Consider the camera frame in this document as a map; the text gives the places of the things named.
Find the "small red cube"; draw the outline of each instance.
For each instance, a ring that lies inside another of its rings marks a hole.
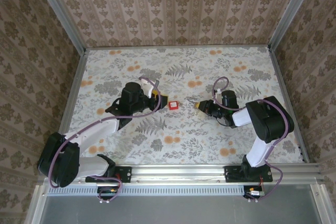
[[[169,110],[177,110],[179,107],[179,102],[173,101],[169,102]]]

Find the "floral tabletop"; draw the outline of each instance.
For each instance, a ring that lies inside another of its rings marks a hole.
[[[214,81],[227,76],[228,88],[236,92],[240,107],[270,95],[284,105],[266,47],[93,50],[87,54],[71,131],[101,117],[125,84],[139,82],[139,76],[159,80],[161,93],[169,101],[178,101],[179,109],[165,107],[133,119],[122,130],[97,140],[84,156],[103,153],[117,164],[239,164],[255,140],[252,124],[235,129],[221,126],[196,109],[195,103],[211,99]],[[219,88],[224,85],[224,81],[218,83]],[[269,161],[302,162],[293,133],[274,149]]]

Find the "fern pattern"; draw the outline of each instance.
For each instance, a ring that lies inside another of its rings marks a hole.
[[[180,64],[178,65],[173,65],[172,67],[170,67],[168,69],[168,71],[166,72],[167,75],[169,76],[175,76],[175,77],[184,77],[184,75],[186,73],[190,73],[193,70],[191,69],[191,67],[186,64],[185,66]]]
[[[133,119],[112,135],[97,139],[95,155],[104,153],[119,164],[241,163],[256,136],[253,125],[235,129],[223,127],[195,108],[200,101],[211,99],[213,83],[221,76],[229,78],[227,89],[235,91],[240,106],[265,95],[274,95],[281,104],[284,103],[266,47],[113,51],[113,54],[109,50],[88,53],[83,85],[71,119],[72,131],[101,118],[100,113],[120,97],[126,83],[140,83],[139,76],[159,80],[161,93],[168,95],[169,101],[177,101],[179,107],[169,110],[166,106],[151,116]],[[220,81],[217,88],[223,88],[225,84]],[[148,112],[146,109],[136,115]],[[15,118],[11,122],[16,126]],[[10,135],[2,137],[16,141]],[[92,156],[92,153],[87,150],[84,156]],[[1,149],[0,160],[6,157]],[[283,160],[301,161],[292,133],[274,150],[269,161],[279,163]]]

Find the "metal vent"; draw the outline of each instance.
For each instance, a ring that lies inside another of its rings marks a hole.
[[[50,188],[48,196],[91,196],[97,195],[97,186],[68,186]],[[127,186],[120,196],[206,196],[244,195],[243,186]]]

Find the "wall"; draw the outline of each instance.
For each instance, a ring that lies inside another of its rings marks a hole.
[[[0,0],[0,223],[22,223],[78,54],[47,0]]]
[[[304,0],[276,56],[306,147],[336,208],[336,0]]]
[[[289,0],[61,0],[87,47],[267,44]]]

